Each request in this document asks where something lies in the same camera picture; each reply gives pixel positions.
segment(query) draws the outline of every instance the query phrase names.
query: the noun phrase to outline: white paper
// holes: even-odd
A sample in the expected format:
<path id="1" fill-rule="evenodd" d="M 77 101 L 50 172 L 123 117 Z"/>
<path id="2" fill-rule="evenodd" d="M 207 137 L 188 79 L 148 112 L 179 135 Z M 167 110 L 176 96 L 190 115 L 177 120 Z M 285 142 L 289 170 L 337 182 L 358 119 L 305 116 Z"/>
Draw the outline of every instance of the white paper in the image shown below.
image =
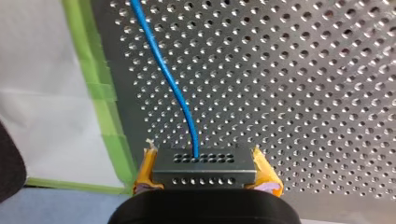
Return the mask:
<path id="1" fill-rule="evenodd" d="M 123 187 L 61 1 L 0 1 L 0 120 L 30 177 Z"/>

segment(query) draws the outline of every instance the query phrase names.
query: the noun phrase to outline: perforated metal sheet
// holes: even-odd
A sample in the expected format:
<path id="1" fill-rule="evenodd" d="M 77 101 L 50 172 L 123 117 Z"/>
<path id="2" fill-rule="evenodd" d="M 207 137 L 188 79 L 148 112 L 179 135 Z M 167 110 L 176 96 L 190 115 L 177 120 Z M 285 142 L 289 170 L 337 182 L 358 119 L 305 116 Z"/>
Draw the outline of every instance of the perforated metal sheet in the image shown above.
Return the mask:
<path id="1" fill-rule="evenodd" d="M 396 200 L 394 1 L 142 4 L 203 147 L 260 145 L 286 195 Z M 128 1 L 93 8 L 134 154 L 188 146 Z"/>

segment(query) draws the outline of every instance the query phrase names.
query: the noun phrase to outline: blue wire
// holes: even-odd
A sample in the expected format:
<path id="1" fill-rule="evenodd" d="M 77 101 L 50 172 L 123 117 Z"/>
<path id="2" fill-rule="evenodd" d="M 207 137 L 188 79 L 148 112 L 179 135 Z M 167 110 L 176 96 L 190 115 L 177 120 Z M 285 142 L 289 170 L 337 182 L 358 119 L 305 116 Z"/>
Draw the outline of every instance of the blue wire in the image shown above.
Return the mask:
<path id="1" fill-rule="evenodd" d="M 163 61 L 163 56 L 161 55 L 160 49 L 158 48 L 154 34 L 151 32 L 151 29 L 149 28 L 149 24 L 146 22 L 146 15 L 143 11 L 142 5 L 140 4 L 140 0 L 130 0 L 130 1 L 131 1 L 132 10 L 134 11 L 134 14 L 137 17 L 140 26 L 145 31 L 146 39 L 151 48 L 152 54 L 154 55 L 157 64 L 160 66 L 161 70 L 163 71 L 163 75 L 165 76 L 166 81 L 171 87 L 178 103 L 181 106 L 181 109 L 183 110 L 184 117 L 186 117 L 186 121 L 190 130 L 191 141 L 192 141 L 192 154 L 195 158 L 198 158 L 199 156 L 198 134 L 195 131 L 194 120 L 192 119 L 189 107 L 187 106 L 186 101 L 184 100 L 184 97 L 180 89 L 177 87 L 177 84 L 173 79 L 168 67 Z"/>

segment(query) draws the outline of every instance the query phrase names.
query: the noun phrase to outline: black object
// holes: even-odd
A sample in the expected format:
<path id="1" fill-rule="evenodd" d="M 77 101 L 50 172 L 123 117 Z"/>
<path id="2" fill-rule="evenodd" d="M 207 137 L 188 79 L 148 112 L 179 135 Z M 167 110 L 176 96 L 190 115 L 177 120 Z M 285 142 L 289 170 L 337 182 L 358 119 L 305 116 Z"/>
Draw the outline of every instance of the black object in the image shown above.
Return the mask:
<path id="1" fill-rule="evenodd" d="M 109 224 L 301 224 L 276 196 L 253 189 L 152 190 L 123 203 Z"/>
<path id="2" fill-rule="evenodd" d="M 21 154 L 0 122 L 0 203 L 18 192 L 25 181 Z"/>

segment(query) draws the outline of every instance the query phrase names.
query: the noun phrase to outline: small metal bracket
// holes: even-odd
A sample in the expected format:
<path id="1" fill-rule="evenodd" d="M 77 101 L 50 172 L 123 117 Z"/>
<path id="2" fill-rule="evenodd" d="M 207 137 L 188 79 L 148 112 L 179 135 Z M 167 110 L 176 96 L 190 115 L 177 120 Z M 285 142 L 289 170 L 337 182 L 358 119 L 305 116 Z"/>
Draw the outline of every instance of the small metal bracket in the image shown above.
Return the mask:
<path id="1" fill-rule="evenodd" d="M 152 171 L 166 189 L 240 189 L 255 181 L 250 150 L 201 148 L 193 158 L 184 148 L 161 147 Z"/>

